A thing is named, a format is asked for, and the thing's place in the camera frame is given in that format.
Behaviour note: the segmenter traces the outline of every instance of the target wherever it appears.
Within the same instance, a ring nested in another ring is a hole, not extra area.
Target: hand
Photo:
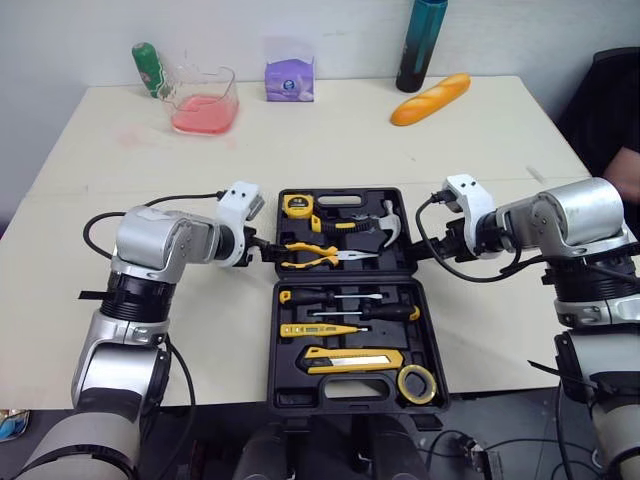
[[[602,175],[623,200],[640,203],[640,153],[622,147]]]

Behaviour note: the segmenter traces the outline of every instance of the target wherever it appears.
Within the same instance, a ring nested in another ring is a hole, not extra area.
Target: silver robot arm
[[[496,209],[475,179],[456,175],[432,199],[464,213],[444,240],[429,240],[442,257],[540,250],[542,281],[555,286],[558,320],[570,328],[555,339],[564,390],[591,406],[608,471],[640,478],[640,281],[631,259],[639,249],[616,189],[591,178]]]
[[[176,284],[189,263],[246,264],[244,224],[264,201],[257,185],[236,182],[216,219],[135,207],[116,236],[106,292],[73,377],[74,415],[40,442],[18,480],[138,478],[140,420],[160,404],[169,376],[161,348]]]

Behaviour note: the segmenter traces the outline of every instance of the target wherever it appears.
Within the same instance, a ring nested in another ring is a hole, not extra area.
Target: screwdriver
[[[289,337],[329,337],[347,333],[368,332],[369,327],[352,327],[350,325],[334,325],[332,323],[283,323],[280,325],[280,336]]]
[[[295,290],[283,290],[278,299],[282,305],[311,305],[312,303],[331,302],[335,298],[372,298],[382,300],[381,293],[336,295],[333,292],[323,292],[320,290],[309,290],[306,288],[296,288]]]
[[[392,320],[397,322],[414,321],[420,318],[420,309],[416,305],[404,303],[389,303],[379,307],[364,307],[356,312],[315,312],[314,317],[327,317],[333,315],[359,315],[361,320]]]

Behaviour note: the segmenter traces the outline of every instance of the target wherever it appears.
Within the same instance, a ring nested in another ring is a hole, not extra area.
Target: green bottle
[[[166,72],[156,49],[147,42],[137,43],[131,54],[138,67],[140,78],[153,98],[165,98],[171,87],[166,84]]]

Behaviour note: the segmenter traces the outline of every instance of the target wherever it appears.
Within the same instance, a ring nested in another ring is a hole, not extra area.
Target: yellow pliers handle
[[[311,245],[304,242],[290,243],[288,245],[285,245],[284,247],[290,252],[310,252],[321,255],[321,257],[306,263],[282,262],[280,266],[283,268],[303,269],[315,267],[316,265],[320,265],[322,263],[330,263],[335,267],[340,262],[340,260],[338,259],[338,249],[336,247],[322,248],[318,245]]]

